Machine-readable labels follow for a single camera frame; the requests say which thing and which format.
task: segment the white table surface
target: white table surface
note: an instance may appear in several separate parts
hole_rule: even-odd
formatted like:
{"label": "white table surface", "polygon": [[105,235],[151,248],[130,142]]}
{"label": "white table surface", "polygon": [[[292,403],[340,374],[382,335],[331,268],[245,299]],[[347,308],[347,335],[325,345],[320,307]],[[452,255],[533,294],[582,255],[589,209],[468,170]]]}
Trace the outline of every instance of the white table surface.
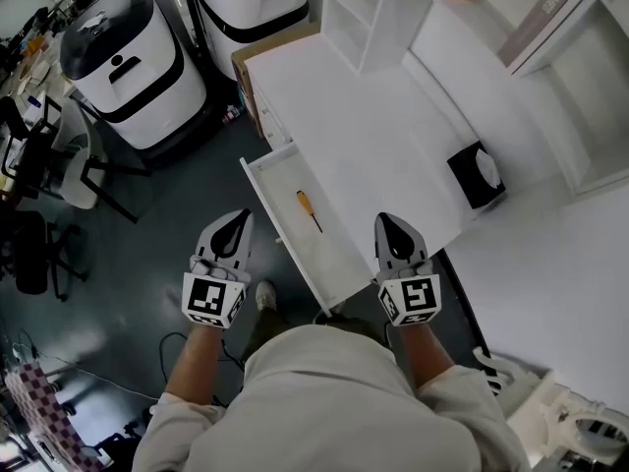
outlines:
{"label": "white table surface", "polygon": [[404,68],[359,78],[320,34],[247,65],[373,272],[378,213],[413,225],[431,255],[473,218],[446,163],[466,144]]}

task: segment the black chair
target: black chair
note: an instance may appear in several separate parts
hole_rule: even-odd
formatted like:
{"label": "black chair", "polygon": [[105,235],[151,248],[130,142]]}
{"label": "black chair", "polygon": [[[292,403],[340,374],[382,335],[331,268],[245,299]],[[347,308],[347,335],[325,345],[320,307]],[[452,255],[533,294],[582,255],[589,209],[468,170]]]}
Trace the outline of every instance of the black chair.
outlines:
{"label": "black chair", "polygon": [[61,251],[68,243],[71,234],[81,231],[76,225],[69,226],[57,241],[53,239],[56,226],[46,223],[37,211],[7,211],[3,208],[3,229],[12,231],[5,237],[5,245],[9,246],[10,256],[0,260],[5,269],[13,274],[16,287],[28,295],[43,294],[48,288],[48,265],[52,275],[55,297],[62,302],[68,296],[59,292],[57,267],[64,269],[71,276],[86,281],[83,273],[72,269],[61,259]]}

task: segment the checkered bag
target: checkered bag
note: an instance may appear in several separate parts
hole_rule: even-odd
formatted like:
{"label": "checkered bag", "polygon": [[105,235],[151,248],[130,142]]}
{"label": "checkered bag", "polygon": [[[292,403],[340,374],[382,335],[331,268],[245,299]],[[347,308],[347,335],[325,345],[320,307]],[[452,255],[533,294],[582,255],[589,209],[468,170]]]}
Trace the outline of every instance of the checkered bag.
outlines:
{"label": "checkered bag", "polygon": [[68,420],[52,386],[37,362],[26,364],[6,377],[6,385],[33,434],[46,437],[51,452],[68,470],[97,472],[102,464],[85,456],[84,442]]}

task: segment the shoe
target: shoe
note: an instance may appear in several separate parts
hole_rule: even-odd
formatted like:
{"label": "shoe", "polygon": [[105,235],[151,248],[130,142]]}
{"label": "shoe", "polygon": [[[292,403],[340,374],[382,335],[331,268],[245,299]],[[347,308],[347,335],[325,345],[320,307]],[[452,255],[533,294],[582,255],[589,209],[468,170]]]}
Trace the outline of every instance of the shoe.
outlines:
{"label": "shoe", "polygon": [[262,311],[264,308],[277,310],[277,296],[275,294],[275,287],[270,281],[261,281],[257,285],[256,305],[258,311]]}

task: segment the sleeve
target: sleeve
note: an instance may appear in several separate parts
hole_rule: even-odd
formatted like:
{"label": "sleeve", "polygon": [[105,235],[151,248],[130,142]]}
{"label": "sleeve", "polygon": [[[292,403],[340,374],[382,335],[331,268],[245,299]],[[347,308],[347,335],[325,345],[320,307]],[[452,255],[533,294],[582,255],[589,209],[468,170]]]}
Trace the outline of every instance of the sleeve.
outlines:
{"label": "sleeve", "polygon": [[170,393],[162,394],[151,412],[133,472],[180,472],[192,443],[224,414],[218,407],[191,404]]}
{"label": "sleeve", "polygon": [[480,371],[454,366],[422,386],[418,398],[438,416],[454,420],[472,433],[484,471],[531,470],[518,436]]}

